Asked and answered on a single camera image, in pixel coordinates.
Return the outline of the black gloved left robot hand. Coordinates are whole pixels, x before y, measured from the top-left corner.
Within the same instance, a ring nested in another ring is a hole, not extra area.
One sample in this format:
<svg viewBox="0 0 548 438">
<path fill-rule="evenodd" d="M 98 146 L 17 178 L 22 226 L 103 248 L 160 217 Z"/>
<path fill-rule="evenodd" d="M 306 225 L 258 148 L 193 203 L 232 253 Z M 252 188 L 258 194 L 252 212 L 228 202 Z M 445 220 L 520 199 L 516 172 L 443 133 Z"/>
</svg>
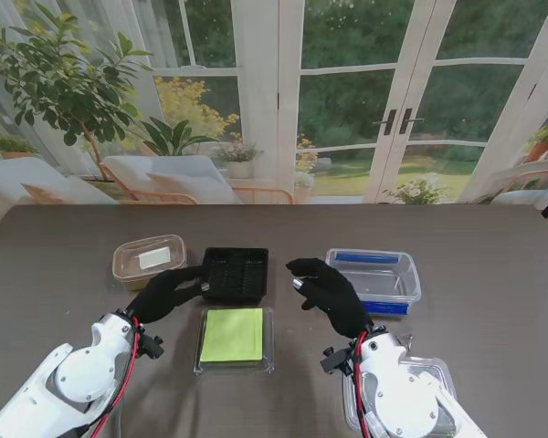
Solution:
<svg viewBox="0 0 548 438">
<path fill-rule="evenodd" d="M 129 318 L 150 324 L 169 315 L 175 308 L 202 296 L 207 280 L 205 266 L 167 269 L 151 278 L 146 287 L 128 305 Z"/>
</svg>

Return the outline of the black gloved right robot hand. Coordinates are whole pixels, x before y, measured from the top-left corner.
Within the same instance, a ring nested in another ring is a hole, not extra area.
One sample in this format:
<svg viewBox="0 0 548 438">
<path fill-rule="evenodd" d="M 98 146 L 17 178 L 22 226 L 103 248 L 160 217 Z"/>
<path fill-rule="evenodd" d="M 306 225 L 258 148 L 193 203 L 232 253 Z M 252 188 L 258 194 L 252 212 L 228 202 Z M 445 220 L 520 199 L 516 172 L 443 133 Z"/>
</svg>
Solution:
<svg viewBox="0 0 548 438">
<path fill-rule="evenodd" d="M 355 339 L 374 325 L 350 281 L 323 260 L 298 258 L 286 267 L 302 282 L 297 289 L 305 298 L 301 308 L 321 310 L 340 335 Z"/>
</svg>

